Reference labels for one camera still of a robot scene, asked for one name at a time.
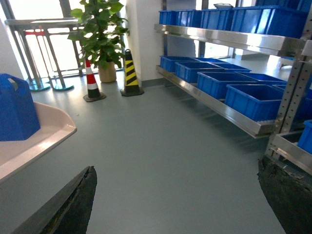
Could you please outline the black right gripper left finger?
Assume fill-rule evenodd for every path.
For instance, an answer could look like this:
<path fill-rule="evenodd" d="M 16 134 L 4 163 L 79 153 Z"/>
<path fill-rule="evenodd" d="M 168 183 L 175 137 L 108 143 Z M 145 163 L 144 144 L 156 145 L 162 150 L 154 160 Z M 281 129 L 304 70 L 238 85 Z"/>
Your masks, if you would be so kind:
<path fill-rule="evenodd" d="M 97 173 L 88 166 L 39 210 L 19 225 L 14 234 L 85 234 L 97 186 Z"/>

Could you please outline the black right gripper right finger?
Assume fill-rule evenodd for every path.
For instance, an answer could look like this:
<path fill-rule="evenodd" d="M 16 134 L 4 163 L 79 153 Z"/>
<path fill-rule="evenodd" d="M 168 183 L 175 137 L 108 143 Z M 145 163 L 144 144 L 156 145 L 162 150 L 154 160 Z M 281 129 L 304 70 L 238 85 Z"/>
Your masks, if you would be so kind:
<path fill-rule="evenodd" d="M 289 161 L 258 161 L 261 190 L 287 234 L 312 232 L 312 176 Z"/>

